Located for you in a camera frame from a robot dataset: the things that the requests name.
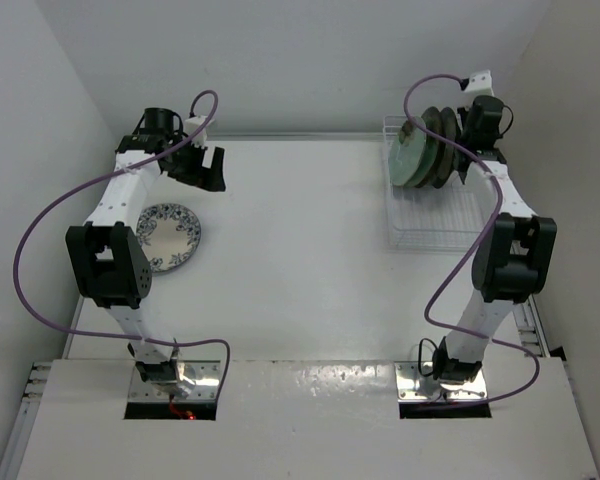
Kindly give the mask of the grey rimmed plate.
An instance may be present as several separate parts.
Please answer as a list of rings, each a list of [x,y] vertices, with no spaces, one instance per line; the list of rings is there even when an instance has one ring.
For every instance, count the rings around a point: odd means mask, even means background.
[[[456,113],[452,108],[444,107],[441,111],[441,117],[443,121],[443,130],[445,138],[455,143],[460,132]],[[441,144],[441,147],[443,148],[442,158],[438,164],[432,182],[432,186],[436,189],[442,188],[451,176],[455,157],[454,146],[443,142]]]
[[[443,117],[441,111],[437,107],[428,107],[423,112],[422,119],[428,130],[441,137],[445,135]],[[433,180],[442,159],[443,151],[444,143],[439,139],[428,135],[426,138],[425,158],[422,162],[424,173],[422,174],[420,181],[416,184],[417,188],[422,188]]]

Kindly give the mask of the blue floral white plate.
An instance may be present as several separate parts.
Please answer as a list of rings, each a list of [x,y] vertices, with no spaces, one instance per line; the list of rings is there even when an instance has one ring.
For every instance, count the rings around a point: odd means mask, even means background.
[[[196,214],[178,203],[159,203],[142,210],[136,237],[153,274],[164,274],[185,264],[201,240]]]

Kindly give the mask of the teal flower plate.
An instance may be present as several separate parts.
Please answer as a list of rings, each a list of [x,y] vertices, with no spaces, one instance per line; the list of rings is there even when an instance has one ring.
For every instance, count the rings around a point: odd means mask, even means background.
[[[406,120],[394,139],[389,155],[389,179],[392,185],[402,187],[416,174],[426,145],[426,134],[422,130],[424,121],[415,116]]]
[[[426,181],[437,158],[437,152],[438,141],[435,138],[428,138],[418,169],[411,179],[411,187],[419,187]]]

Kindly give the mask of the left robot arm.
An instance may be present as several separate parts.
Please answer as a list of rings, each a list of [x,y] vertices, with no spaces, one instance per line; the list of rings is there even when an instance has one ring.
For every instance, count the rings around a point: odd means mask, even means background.
[[[214,149],[210,165],[203,163],[204,122],[166,108],[145,109],[115,151],[116,167],[98,206],[65,235],[80,294],[117,322],[140,378],[175,396],[189,394],[195,381],[163,321],[148,316],[153,273],[138,222],[161,175],[204,191],[225,191],[223,149]]]

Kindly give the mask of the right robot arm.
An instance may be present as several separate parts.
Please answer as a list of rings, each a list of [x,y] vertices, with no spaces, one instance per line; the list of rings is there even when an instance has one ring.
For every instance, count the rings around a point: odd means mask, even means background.
[[[557,235],[556,222],[522,199],[495,147],[504,110],[502,100],[480,95],[462,119],[460,146],[477,159],[462,154],[456,170],[485,225],[472,255],[472,295],[457,327],[433,355],[432,376],[443,383],[474,380],[505,317],[543,289]]]

